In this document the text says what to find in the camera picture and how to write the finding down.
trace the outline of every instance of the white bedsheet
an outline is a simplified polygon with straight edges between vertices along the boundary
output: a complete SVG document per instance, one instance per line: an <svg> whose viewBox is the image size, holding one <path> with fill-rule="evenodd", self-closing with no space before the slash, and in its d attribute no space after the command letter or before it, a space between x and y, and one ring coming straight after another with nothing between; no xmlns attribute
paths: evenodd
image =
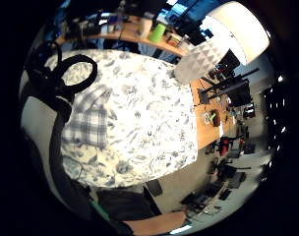
<svg viewBox="0 0 299 236"><path fill-rule="evenodd" d="M98 65L98 83L113 88L108 112L108 145L62 144L66 173L96 187L131 186L181 169L197 159L197 125L189 85L173 77L174 65L116 50L64 52L63 59L84 54ZM56 57L47 65L53 68ZM89 75L88 64L71 67L67 85Z"/></svg>

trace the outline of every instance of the desk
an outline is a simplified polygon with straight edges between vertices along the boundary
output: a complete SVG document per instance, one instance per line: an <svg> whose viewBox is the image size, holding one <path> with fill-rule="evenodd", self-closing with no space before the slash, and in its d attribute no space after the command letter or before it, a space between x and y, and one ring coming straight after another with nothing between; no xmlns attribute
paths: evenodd
<svg viewBox="0 0 299 236"><path fill-rule="evenodd" d="M138 29L138 18L134 16L130 16L129 23L124 23L124 27L120 31L114 31L111 33L108 33L106 28L107 26L103 26L103 29L99 34L89 35L85 36L86 39L95 39L95 38L106 38L106 39L122 39L126 41L131 42L139 42L148 44L150 46L157 47L158 49L165 50L168 52L171 52L177 56L184 56L186 55L187 51L182 50L181 48L174 47L166 42L166 37L164 36L163 39L160 42L152 42L149 40L150 33L147 38L139 38L137 37L137 29ZM56 40L59 44L64 43L66 40L63 36L60 36Z"/></svg>
<svg viewBox="0 0 299 236"><path fill-rule="evenodd" d="M207 89L210 87L210 84L200 79L192 81L191 84L192 96L194 99L194 104L197 105L195 107L195 113L197 117L197 130L198 130L198 147L199 149L206 147L213 141L220 138L222 134L227 133L230 129L235 126L235 122L233 118L229 115L229 112L226 111L227 105L227 95L223 95L221 97L221 101L217 101L216 99L212 99L209 104L201 104L198 95L198 89ZM220 121L222 123L221 127L214 127L212 123L206 124L204 114L206 112L210 112L213 109L217 109L220 115Z"/></svg>

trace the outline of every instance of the green cup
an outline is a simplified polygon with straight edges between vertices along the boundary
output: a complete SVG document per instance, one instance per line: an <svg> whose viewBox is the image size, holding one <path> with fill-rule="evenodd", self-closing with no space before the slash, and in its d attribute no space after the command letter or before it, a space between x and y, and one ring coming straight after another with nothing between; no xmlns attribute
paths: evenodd
<svg viewBox="0 0 299 236"><path fill-rule="evenodd" d="M149 40L152 42L160 42L163 36L163 33L166 30L166 26L163 24L158 24L156 28L151 33Z"/></svg>

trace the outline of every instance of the wall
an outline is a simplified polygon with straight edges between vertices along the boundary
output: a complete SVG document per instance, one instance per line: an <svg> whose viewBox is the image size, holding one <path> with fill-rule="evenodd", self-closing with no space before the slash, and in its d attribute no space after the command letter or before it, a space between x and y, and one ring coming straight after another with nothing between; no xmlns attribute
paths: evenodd
<svg viewBox="0 0 299 236"><path fill-rule="evenodd" d="M263 53L259 58L249 65L240 65L234 70L236 75L243 75L256 68L259 68L260 71L247 77L250 82L251 94L258 94L269 88L274 83L274 69L269 61L268 56Z"/></svg>

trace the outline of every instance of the person's arm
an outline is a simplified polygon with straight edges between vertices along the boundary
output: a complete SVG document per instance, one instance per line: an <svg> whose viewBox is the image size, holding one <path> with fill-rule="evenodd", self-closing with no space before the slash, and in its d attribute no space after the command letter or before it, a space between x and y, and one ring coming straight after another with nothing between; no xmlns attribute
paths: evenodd
<svg viewBox="0 0 299 236"><path fill-rule="evenodd" d="M128 224L136 236L150 236L170 232L183 226L186 220L184 211L165 213L143 220L123 221Z"/></svg>

